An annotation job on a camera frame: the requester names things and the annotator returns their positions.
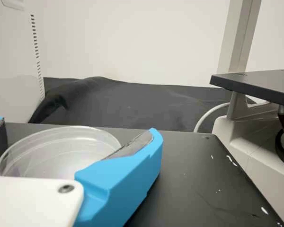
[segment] screw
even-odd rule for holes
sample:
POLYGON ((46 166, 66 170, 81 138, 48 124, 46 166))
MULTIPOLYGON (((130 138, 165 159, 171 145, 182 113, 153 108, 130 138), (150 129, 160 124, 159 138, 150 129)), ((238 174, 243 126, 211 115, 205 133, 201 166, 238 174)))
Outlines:
POLYGON ((74 190, 74 186, 70 185, 70 184, 66 184, 62 187, 59 188, 58 192, 59 193, 68 193, 71 192, 72 190, 74 190))

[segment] black table surface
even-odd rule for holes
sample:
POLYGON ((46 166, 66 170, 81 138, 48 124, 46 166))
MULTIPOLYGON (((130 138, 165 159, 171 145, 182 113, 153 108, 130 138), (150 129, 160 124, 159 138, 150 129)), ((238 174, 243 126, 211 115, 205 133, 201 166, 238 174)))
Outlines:
MULTIPOLYGON (((7 123, 9 144, 58 125, 7 123)), ((121 144, 143 130, 100 128, 121 144)), ((284 227, 264 196, 212 134, 160 131, 160 175, 126 226, 284 227)))

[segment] microscope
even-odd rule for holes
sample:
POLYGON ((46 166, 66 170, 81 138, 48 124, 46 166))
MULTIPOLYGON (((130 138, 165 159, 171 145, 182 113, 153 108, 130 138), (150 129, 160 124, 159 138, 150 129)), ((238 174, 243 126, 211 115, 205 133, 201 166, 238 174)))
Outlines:
POLYGON ((284 219, 284 70, 216 74, 210 83, 233 91, 213 134, 284 219), (246 95, 267 101, 247 104, 246 95))

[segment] white plastic part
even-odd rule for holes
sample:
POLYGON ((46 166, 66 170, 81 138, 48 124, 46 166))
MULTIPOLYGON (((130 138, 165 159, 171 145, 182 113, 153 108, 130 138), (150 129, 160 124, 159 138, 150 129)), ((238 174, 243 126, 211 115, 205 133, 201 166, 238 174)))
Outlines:
MULTIPOLYGON (((254 36, 261 0, 231 0, 218 63, 218 73, 244 72, 254 36)), ((248 105, 244 94, 233 92, 229 119, 276 112, 275 104, 248 105)))
POLYGON ((85 126, 48 129, 27 136, 0 157, 1 176, 74 179, 121 147, 110 133, 85 126))
POLYGON ((13 9, 24 11, 24 0, 1 0, 3 5, 13 9))
POLYGON ((8 122, 27 122, 44 97, 31 22, 0 1, 0 116, 8 122))
POLYGON ((82 201, 76 181, 0 177, 0 227, 71 227, 82 201), (64 185, 74 188, 59 193, 64 185))
POLYGON ((281 124, 277 117, 258 119, 216 119, 213 134, 251 178, 284 221, 284 163, 275 151, 275 137, 281 124))
POLYGON ((198 132, 200 125, 202 124, 202 122, 206 119, 206 117, 208 117, 209 115, 211 115, 213 112, 215 112, 216 110, 229 106, 229 103, 223 103, 220 105, 215 106, 214 108, 210 109, 209 111, 207 111, 197 122, 197 124, 195 125, 195 129, 194 132, 198 132))

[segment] white paint speck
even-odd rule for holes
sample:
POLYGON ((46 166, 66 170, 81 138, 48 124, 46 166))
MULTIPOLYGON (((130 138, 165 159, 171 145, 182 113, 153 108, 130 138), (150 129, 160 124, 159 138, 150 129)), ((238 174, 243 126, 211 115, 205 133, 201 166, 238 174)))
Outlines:
POLYGON ((268 212, 267 212, 267 210, 266 210, 264 207, 261 207, 261 210, 262 210, 265 214, 268 215, 268 212))
POLYGON ((232 162, 232 159, 229 155, 227 155, 226 157, 232 162))

